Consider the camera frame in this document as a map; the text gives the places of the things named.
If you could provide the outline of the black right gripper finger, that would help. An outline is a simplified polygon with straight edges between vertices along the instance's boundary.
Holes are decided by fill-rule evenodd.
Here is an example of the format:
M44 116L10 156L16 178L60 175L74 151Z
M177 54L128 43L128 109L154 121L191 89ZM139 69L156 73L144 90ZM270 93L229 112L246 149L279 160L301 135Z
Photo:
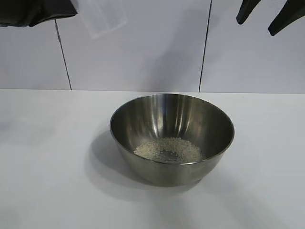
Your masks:
M287 0L281 11L268 27L272 36L305 15L304 0Z
M243 0L236 16L238 24L243 24L260 0Z

